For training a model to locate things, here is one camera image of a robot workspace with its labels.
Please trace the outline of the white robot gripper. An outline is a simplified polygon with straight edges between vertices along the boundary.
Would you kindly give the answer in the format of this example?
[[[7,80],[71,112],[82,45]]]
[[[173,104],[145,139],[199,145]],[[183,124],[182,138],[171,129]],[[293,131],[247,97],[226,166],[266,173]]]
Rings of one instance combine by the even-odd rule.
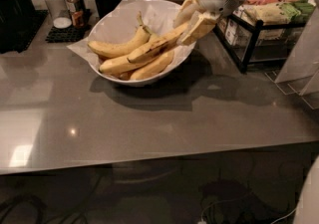
[[[173,20],[175,28],[188,22],[177,43],[181,46],[188,46],[204,37],[215,27],[220,15],[230,15],[243,1],[184,0]]]

